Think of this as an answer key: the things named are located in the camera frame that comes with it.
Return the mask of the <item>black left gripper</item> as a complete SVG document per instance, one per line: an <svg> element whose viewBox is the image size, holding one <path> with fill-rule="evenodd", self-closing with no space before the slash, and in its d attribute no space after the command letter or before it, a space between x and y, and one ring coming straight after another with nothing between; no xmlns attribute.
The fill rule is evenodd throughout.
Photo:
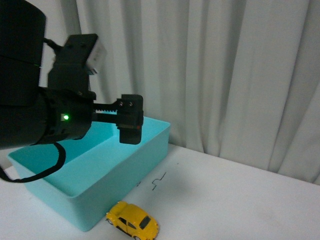
<svg viewBox="0 0 320 240"><path fill-rule="evenodd" d="M144 123L143 97L123 94L115 103L94 103L69 90L42 88L41 97L46 104L45 131L38 144L52 144L63 140L80 140L98 120L96 111L116 112L119 142L137 145L141 142Z"/></svg>

